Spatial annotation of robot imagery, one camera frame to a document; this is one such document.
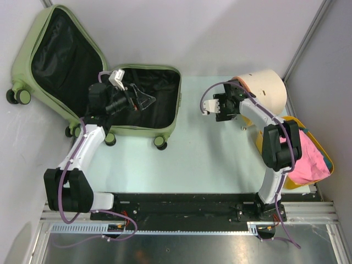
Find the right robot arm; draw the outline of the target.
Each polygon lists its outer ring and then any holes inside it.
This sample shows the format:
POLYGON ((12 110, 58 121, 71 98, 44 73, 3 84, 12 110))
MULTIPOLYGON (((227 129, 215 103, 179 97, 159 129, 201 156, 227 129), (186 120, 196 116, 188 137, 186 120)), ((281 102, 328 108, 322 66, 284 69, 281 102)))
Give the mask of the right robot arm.
POLYGON ((219 112, 216 121, 230 120, 238 114, 250 119, 262 131, 261 157, 266 165, 265 176, 248 213, 254 219, 268 220, 278 210, 284 181, 302 157, 299 126, 287 121, 259 103, 238 81, 221 82, 224 93, 213 95, 219 112))

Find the pink fabric garment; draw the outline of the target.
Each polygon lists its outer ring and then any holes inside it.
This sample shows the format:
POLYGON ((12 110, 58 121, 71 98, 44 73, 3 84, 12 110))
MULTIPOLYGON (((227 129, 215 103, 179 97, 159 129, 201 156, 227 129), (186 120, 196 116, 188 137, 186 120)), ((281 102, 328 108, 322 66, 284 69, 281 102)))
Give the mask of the pink fabric garment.
POLYGON ((299 130, 302 157, 296 161, 295 168, 288 174, 295 184, 305 185, 316 182, 330 176, 323 156, 313 141, 299 130))

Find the green hard-shell suitcase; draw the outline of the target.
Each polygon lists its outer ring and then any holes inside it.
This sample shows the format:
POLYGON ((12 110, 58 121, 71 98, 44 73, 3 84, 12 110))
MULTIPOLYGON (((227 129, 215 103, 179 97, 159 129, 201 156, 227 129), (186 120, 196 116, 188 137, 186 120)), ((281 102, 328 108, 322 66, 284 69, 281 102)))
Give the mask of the green hard-shell suitcase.
MULTIPOLYGON (((153 138, 159 150, 175 129, 181 98, 181 74, 165 65, 123 64, 123 85, 135 83, 156 102, 143 111, 119 112, 110 133, 153 138)), ((76 135, 87 110, 88 88, 109 84, 110 70, 100 48, 67 7, 56 4, 36 16, 11 70, 9 103, 26 105, 33 97, 69 122, 65 134, 76 135)))

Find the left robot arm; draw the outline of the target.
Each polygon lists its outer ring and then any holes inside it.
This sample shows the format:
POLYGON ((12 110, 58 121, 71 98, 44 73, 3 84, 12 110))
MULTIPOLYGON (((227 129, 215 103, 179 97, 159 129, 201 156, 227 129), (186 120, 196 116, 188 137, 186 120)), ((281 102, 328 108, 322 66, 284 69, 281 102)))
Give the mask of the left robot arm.
POLYGON ((111 220, 122 212, 120 204, 108 192, 94 191, 86 178, 86 171, 97 148, 121 111, 143 111, 156 98, 140 90, 134 83, 128 86, 95 83, 88 88, 85 115, 80 119, 80 134, 67 157, 55 169, 44 173, 45 190, 50 210, 88 213, 102 210, 111 220))

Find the white cylindrical container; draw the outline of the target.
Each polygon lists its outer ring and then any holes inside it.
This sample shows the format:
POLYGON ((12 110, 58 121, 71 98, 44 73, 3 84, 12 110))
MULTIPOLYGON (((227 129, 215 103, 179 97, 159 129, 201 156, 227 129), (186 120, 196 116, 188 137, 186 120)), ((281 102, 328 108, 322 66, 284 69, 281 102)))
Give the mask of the white cylindrical container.
POLYGON ((273 116, 279 116, 283 112, 287 102, 287 91, 280 76, 275 71, 267 69, 235 76, 232 80, 256 96, 256 102, 252 102, 249 98, 240 102, 240 114, 249 119, 260 131, 269 124, 274 124, 272 118, 259 109, 259 105, 270 111, 273 116))

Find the teal fabric garment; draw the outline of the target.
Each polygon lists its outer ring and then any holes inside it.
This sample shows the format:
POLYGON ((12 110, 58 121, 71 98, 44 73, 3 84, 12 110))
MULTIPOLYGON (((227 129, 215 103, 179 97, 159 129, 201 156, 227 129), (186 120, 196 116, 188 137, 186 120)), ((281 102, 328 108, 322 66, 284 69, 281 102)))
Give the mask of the teal fabric garment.
MULTIPOLYGON (((309 130, 307 128, 299 127, 299 129, 301 131, 303 131, 306 135, 308 135, 309 130)), ((321 155, 323 156, 324 162, 325 162, 328 170, 331 172, 332 171, 332 167, 333 167, 332 162, 328 159, 328 157, 326 156, 326 154, 324 154, 324 152, 322 150, 320 150, 320 149, 318 149, 318 150, 321 153, 321 155)))

